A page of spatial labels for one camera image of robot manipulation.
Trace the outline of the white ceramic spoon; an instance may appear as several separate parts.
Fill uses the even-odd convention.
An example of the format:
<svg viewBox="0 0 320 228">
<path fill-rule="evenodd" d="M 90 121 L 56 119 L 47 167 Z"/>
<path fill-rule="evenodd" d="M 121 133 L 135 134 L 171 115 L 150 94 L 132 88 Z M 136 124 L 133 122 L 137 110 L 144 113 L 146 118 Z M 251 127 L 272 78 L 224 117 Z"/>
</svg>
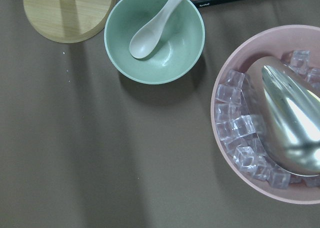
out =
<svg viewBox="0 0 320 228">
<path fill-rule="evenodd" d="M 168 0 L 161 10 L 132 37 L 129 52 L 136 59 L 144 59 L 156 48 L 165 25 L 183 0 Z"/>
</svg>

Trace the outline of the green bowl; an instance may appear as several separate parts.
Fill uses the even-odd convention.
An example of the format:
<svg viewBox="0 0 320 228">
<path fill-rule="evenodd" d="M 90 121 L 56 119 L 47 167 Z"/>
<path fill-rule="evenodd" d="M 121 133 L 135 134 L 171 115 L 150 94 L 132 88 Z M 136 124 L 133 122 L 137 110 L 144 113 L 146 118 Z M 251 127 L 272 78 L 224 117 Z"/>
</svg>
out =
<svg viewBox="0 0 320 228">
<path fill-rule="evenodd" d="M 105 23 L 110 61 L 142 84 L 179 79 L 197 63 L 204 44 L 204 22 L 190 0 L 120 0 Z"/>
</svg>

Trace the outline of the pink ice bowl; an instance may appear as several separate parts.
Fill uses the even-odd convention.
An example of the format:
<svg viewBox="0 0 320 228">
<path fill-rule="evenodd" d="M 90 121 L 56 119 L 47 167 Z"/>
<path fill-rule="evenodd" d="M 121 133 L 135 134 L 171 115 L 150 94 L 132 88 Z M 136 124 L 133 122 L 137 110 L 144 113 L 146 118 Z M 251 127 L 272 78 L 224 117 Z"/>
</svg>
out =
<svg viewBox="0 0 320 228">
<path fill-rule="evenodd" d="M 285 56 L 309 50 L 311 67 L 320 65 L 320 29 L 310 25 L 284 25 L 265 30 L 241 44 L 226 60 L 214 84 L 211 112 L 217 92 L 231 70 L 243 72 L 243 98 L 274 171 L 305 178 L 319 169 L 307 167 L 319 160 L 316 145 L 320 130 L 320 93 L 284 65 Z"/>
</svg>

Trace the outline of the metal ice scoop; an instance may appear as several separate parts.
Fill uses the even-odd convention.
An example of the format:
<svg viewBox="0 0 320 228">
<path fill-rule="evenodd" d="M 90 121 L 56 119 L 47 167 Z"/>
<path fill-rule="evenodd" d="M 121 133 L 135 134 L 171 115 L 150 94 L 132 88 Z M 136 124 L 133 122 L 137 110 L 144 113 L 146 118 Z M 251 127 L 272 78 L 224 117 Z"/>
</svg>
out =
<svg viewBox="0 0 320 228">
<path fill-rule="evenodd" d="M 270 158 L 300 176 L 320 174 L 320 92 L 278 58 L 265 56 L 245 72 L 242 93 Z"/>
</svg>

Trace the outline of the wooden glass stand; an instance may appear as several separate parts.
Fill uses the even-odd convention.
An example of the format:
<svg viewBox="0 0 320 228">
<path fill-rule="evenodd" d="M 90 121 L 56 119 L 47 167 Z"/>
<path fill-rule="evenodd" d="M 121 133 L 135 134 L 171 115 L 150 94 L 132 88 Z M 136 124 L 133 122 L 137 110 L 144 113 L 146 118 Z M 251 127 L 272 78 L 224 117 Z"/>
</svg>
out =
<svg viewBox="0 0 320 228">
<path fill-rule="evenodd" d="M 104 27 L 116 0 L 23 0 L 26 17 L 45 38 L 78 43 Z"/>
</svg>

